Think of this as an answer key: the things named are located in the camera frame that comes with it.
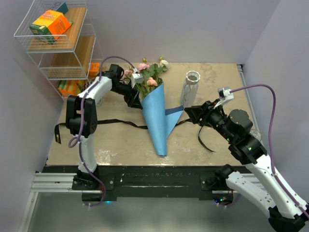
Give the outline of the pink rose stem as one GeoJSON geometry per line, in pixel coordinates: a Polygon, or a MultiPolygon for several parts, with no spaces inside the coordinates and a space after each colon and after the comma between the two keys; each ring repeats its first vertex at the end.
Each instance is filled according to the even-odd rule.
{"type": "Polygon", "coordinates": [[[163,84],[161,75],[159,77],[155,77],[154,64],[155,63],[148,63],[147,59],[143,58],[142,63],[138,66],[138,71],[143,74],[144,80],[142,83],[136,84],[135,88],[140,92],[142,99],[163,84]]]}
{"type": "Polygon", "coordinates": [[[123,84],[131,84],[132,83],[132,75],[136,72],[132,69],[124,70],[124,73],[120,79],[120,82],[123,84]]]}

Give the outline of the blue wrapping paper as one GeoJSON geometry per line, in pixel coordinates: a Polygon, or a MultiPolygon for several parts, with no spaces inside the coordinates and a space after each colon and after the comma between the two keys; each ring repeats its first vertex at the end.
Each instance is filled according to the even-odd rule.
{"type": "Polygon", "coordinates": [[[150,92],[141,104],[155,152],[159,156],[166,156],[168,154],[167,138],[180,119],[184,107],[182,105],[170,109],[165,107],[164,84],[150,92]]]}

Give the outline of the black printed ribbon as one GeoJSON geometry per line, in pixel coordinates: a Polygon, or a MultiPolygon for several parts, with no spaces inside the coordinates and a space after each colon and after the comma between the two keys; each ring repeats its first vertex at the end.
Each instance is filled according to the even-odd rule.
{"type": "MultiPolygon", "coordinates": [[[[185,119],[185,120],[182,120],[178,123],[176,123],[175,126],[180,126],[186,122],[191,122],[191,120],[188,118],[188,119],[185,119]]],[[[98,124],[99,125],[105,125],[105,124],[115,124],[115,123],[123,123],[123,124],[127,124],[127,125],[130,125],[130,126],[133,126],[135,128],[139,128],[139,129],[143,129],[143,130],[147,130],[148,127],[146,125],[143,125],[143,126],[138,126],[136,125],[135,123],[133,122],[130,122],[130,121],[123,121],[123,120],[119,120],[119,119],[106,119],[106,120],[99,120],[98,121],[98,124]]],[[[57,125],[55,125],[54,127],[54,136],[55,136],[55,141],[58,143],[58,144],[61,144],[61,137],[60,137],[60,130],[59,130],[59,127],[60,126],[65,126],[66,124],[65,123],[59,123],[57,125]]],[[[199,143],[209,152],[211,153],[214,153],[215,151],[214,150],[211,150],[210,148],[208,148],[204,143],[203,141],[201,140],[200,138],[200,133],[201,133],[201,130],[202,130],[203,126],[200,127],[199,131],[198,131],[198,135],[197,135],[197,138],[198,138],[198,141],[199,143]]]]}

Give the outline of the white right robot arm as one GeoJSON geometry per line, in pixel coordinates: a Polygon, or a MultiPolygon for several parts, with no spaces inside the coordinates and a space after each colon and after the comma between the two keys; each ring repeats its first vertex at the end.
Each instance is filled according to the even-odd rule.
{"type": "Polygon", "coordinates": [[[185,112],[194,124],[216,130],[228,142],[231,155],[263,186],[259,188],[226,164],[206,180],[211,189],[235,190],[259,208],[277,232],[298,232],[304,228],[309,220],[309,204],[272,168],[270,155],[250,133],[253,123],[247,112],[235,109],[226,115],[222,106],[216,107],[210,101],[187,107],[185,112]]]}

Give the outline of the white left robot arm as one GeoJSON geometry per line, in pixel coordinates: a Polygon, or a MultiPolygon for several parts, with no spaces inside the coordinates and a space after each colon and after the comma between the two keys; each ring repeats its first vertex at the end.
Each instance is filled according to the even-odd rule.
{"type": "Polygon", "coordinates": [[[109,91],[124,96],[124,101],[130,108],[141,109],[139,92],[130,85],[120,81],[124,70],[112,64],[108,71],[100,72],[94,82],[77,96],[67,98],[66,128],[73,138],[68,147],[78,145],[80,163],[77,175],[73,181],[87,189],[104,189],[99,178],[98,163],[94,154],[93,134],[98,126],[97,102],[109,91]]]}

